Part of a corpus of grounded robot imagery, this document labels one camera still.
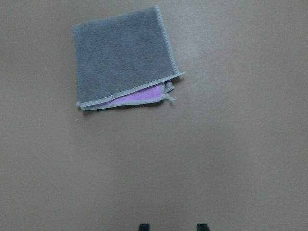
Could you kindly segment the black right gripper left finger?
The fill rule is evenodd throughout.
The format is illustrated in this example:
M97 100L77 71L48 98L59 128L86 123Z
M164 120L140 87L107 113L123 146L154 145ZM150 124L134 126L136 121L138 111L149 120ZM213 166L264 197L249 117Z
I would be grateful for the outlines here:
M138 231L149 231L150 230L150 224L149 223L142 223L138 227Z

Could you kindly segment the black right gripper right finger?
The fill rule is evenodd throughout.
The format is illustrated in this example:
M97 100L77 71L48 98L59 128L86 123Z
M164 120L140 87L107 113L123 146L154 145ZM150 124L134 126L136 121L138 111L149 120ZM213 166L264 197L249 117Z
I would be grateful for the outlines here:
M209 226L205 223L198 223L196 225L196 230L197 231L209 231Z

